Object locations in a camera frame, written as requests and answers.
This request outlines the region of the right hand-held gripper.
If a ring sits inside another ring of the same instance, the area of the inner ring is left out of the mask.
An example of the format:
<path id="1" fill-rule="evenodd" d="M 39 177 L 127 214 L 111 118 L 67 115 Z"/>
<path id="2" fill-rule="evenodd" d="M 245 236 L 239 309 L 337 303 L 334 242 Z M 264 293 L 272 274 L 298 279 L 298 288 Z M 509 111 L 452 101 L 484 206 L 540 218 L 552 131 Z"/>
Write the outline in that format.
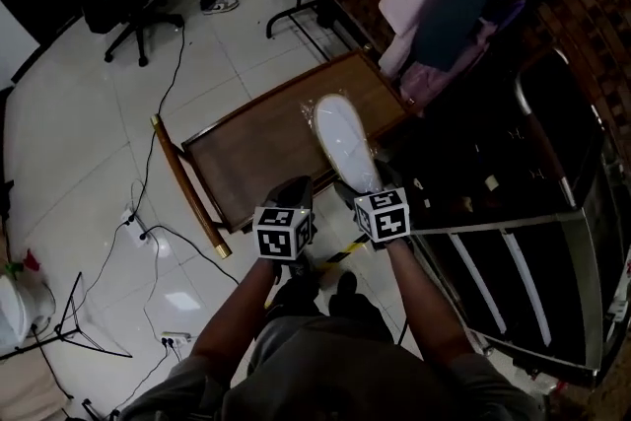
<path id="1" fill-rule="evenodd" d="M 375 166 L 383 189 L 389 190 L 356 198 L 356 191 L 344 181 L 336 181 L 334 190 L 350 211 L 355 209 L 359 229 L 376 245 L 384 245 L 410 235 L 409 205 L 405 190 L 399 188 L 398 171 L 382 160 L 375 160 Z"/>

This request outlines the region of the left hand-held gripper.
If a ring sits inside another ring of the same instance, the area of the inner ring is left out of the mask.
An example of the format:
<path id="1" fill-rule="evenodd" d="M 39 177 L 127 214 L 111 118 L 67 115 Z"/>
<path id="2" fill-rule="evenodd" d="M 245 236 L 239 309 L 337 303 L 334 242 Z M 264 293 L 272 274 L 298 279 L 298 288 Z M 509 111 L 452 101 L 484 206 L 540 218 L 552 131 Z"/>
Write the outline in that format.
<path id="1" fill-rule="evenodd" d="M 272 188 L 253 214 L 252 232 L 258 255 L 272 260 L 296 260 L 312 242 L 314 185 L 308 175 Z"/>

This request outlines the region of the wooden framed board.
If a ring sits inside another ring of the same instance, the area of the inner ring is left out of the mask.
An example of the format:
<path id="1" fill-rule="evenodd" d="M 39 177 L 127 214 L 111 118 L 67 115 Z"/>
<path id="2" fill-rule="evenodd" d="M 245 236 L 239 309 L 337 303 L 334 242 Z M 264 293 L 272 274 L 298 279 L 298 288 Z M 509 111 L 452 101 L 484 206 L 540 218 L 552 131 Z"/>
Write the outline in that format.
<path id="1" fill-rule="evenodd" d="M 332 166 L 304 109 L 334 93 L 356 108 L 369 140 L 410 114 L 376 64 L 358 49 L 270 90 L 181 145 L 171 140 L 162 119 L 152 116 L 172 173 L 220 257 L 232 253 L 224 236 L 247 226 L 273 187 L 300 175 L 313 179 L 315 191 L 332 183 Z"/>

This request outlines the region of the white slipper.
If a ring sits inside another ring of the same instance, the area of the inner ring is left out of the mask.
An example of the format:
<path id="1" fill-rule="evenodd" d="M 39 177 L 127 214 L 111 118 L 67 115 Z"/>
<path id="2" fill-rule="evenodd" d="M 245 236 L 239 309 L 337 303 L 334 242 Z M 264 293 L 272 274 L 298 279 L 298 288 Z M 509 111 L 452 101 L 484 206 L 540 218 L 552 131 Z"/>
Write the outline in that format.
<path id="1" fill-rule="evenodd" d="M 343 182 L 363 194 L 384 189 L 362 120 L 346 96 L 328 94 L 306 101 L 301 112 Z"/>

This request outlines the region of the metal cart with trays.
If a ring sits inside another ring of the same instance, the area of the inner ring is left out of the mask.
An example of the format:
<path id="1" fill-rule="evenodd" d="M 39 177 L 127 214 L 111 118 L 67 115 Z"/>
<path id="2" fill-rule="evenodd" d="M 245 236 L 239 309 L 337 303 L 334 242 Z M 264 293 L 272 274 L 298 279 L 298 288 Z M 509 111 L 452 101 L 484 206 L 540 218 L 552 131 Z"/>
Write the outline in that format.
<path id="1" fill-rule="evenodd" d="M 599 384 L 631 321 L 631 178 L 559 50 L 488 56 L 391 160 L 412 238 L 485 350 Z"/>

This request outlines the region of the person's right forearm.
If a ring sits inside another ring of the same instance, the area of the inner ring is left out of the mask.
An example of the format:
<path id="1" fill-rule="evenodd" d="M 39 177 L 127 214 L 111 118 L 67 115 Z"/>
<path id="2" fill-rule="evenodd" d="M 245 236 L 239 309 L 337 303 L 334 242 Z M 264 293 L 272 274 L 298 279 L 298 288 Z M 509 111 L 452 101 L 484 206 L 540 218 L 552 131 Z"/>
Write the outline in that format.
<path id="1" fill-rule="evenodd" d="M 423 358 L 448 366 L 458 357 L 472 354 L 473 348 L 455 310 L 407 242 L 394 240 L 386 250 L 408 326 Z"/>

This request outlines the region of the person's left forearm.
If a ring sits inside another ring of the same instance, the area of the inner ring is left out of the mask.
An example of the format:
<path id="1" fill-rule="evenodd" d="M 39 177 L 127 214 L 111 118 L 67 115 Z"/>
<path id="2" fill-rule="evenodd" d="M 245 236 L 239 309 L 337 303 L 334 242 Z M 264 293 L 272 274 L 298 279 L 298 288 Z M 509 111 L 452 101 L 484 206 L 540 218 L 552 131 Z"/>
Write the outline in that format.
<path id="1" fill-rule="evenodd" d="M 265 302 L 275 281 L 275 263 L 258 259 L 198 336 L 191 355 L 207 362 L 218 383 L 231 382 L 251 341 L 262 329 Z"/>

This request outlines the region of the person's black trousers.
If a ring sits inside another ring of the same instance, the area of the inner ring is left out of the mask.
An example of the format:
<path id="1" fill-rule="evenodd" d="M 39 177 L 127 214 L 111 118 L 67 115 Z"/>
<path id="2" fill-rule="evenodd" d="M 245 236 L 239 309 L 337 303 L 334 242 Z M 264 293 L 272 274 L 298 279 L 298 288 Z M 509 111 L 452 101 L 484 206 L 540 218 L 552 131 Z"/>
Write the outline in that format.
<path id="1" fill-rule="evenodd" d="M 358 329 L 360 334 L 369 338 L 393 343 L 392 334 L 381 312 L 364 294 L 357 292 L 354 296 L 342 297 L 335 292 L 329 299 L 328 314 L 325 315 L 316 305 L 318 293 L 301 287 L 290 277 L 274 296 L 265 315 L 265 323 L 332 323 L 334 329 L 346 329 L 349 326 L 351 330 Z"/>

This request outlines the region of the person's grey shirt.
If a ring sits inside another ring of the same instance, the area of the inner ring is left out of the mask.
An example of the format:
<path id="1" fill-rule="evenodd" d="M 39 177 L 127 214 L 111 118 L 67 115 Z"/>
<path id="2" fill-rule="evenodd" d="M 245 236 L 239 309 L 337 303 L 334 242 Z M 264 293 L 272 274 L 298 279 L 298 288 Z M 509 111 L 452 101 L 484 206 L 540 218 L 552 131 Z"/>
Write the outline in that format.
<path id="1" fill-rule="evenodd" d="M 430 365 L 357 321 L 268 323 L 234 387 L 190 356 L 119 421 L 543 421 L 536 401 L 483 356 Z"/>

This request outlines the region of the light tube stand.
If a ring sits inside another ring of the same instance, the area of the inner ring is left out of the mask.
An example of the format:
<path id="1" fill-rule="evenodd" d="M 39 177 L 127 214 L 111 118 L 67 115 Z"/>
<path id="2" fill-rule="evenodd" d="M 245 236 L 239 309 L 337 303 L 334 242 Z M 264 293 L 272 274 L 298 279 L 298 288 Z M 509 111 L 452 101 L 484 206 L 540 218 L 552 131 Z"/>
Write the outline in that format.
<path id="1" fill-rule="evenodd" d="M 133 356 L 129 353 L 115 352 L 103 348 L 103 346 L 98 344 L 90 335 L 82 330 L 78 320 L 78 304 L 75 302 L 75 291 L 78 287 L 79 281 L 82 278 L 83 273 L 79 272 L 77 277 L 75 278 L 72 289 L 66 301 L 61 316 L 61 321 L 53 327 L 52 335 L 48 338 L 40 338 L 38 334 L 34 333 L 33 338 L 35 340 L 35 343 L 26 346 L 18 346 L 13 351 L 7 352 L 5 354 L 0 354 L 0 361 L 8 360 L 36 349 L 42 350 L 44 346 L 56 342 L 69 344 L 71 346 L 108 356 L 120 357 L 124 359 L 133 358 Z M 74 321 L 74 327 L 70 330 L 65 331 L 63 327 L 67 317 L 70 317 Z"/>

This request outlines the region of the red green small item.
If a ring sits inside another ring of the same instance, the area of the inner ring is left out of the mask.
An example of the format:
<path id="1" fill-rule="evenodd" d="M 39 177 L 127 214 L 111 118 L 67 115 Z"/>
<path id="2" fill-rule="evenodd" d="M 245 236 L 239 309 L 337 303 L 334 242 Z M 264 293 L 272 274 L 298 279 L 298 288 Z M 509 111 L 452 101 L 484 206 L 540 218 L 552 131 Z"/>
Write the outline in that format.
<path id="1" fill-rule="evenodd" d="M 26 255 L 19 261 L 8 261 L 5 265 L 5 271 L 8 274 L 16 275 L 17 273 L 30 270 L 33 272 L 40 271 L 40 263 L 37 261 L 31 250 L 28 249 Z"/>

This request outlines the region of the beige partition panel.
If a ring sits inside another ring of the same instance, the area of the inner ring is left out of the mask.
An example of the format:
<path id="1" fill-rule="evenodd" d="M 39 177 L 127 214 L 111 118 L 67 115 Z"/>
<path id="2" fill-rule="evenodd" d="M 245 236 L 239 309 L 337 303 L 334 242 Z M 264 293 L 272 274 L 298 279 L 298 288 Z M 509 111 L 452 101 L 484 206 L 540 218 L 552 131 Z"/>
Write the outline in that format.
<path id="1" fill-rule="evenodd" d="M 38 351 L 0 363 L 0 421 L 43 421 L 67 403 Z"/>

